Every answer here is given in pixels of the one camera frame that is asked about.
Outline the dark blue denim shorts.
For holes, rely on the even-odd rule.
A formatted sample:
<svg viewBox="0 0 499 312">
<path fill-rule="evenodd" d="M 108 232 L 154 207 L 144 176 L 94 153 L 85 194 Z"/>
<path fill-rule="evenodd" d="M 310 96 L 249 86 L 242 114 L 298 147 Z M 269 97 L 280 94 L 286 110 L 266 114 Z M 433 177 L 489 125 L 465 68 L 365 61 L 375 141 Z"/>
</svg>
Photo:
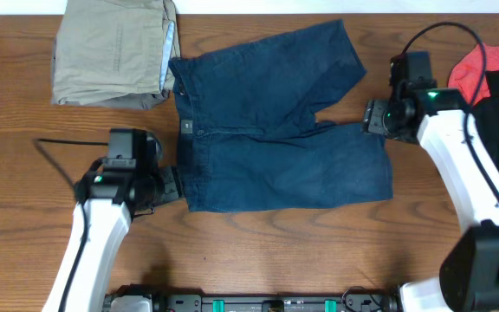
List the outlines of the dark blue denim shorts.
<svg viewBox="0 0 499 312">
<path fill-rule="evenodd" d="M 320 122 L 365 76 L 334 20 L 169 63 L 190 211 L 334 208 L 392 198 L 385 140 Z"/>
</svg>

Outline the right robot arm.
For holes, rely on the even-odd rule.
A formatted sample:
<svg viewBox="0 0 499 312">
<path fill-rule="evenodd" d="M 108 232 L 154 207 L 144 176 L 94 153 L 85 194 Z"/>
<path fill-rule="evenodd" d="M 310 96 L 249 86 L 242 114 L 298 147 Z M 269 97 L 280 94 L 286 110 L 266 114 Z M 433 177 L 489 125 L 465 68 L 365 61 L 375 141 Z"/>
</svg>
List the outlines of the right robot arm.
<svg viewBox="0 0 499 312">
<path fill-rule="evenodd" d="M 499 310 L 499 172 L 456 89 L 367 103 L 362 130 L 420 145 L 456 210 L 461 238 L 436 277 L 399 288 L 399 311 Z"/>
</svg>

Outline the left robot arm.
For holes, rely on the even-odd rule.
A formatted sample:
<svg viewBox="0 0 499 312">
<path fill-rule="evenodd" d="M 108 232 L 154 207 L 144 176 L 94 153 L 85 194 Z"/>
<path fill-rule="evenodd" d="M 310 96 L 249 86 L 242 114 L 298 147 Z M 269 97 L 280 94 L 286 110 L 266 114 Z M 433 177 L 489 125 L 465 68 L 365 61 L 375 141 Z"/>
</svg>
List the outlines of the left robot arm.
<svg viewBox="0 0 499 312">
<path fill-rule="evenodd" d="M 174 166 L 159 169 L 164 186 L 140 205 L 111 198 L 89 198 L 77 203 L 68 247 L 44 311 L 100 311 L 120 245 L 136 217 L 183 197 Z"/>
</svg>

